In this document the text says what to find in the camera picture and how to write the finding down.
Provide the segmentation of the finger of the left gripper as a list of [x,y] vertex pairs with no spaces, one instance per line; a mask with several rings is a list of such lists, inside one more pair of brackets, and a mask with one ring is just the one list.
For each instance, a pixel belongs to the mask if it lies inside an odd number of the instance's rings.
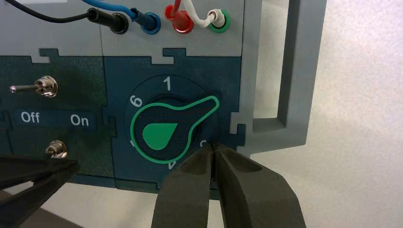
[[78,167],[56,167],[1,176],[1,190],[27,181],[33,186],[0,201],[0,226],[17,228],[77,172]]
[[35,159],[14,155],[0,157],[0,189],[13,187],[27,181],[38,183],[51,178],[65,179],[76,174],[78,162],[66,159]]

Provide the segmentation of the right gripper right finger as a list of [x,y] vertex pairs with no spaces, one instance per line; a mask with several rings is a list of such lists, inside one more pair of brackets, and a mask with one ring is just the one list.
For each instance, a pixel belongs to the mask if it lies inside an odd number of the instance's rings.
[[215,143],[215,181],[226,228],[304,228],[300,203],[283,176]]

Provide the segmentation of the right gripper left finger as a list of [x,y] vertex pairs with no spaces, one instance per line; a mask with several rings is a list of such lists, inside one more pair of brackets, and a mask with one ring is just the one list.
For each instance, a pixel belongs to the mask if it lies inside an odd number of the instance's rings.
[[207,227],[212,159],[207,143],[167,175],[156,199],[153,228]]

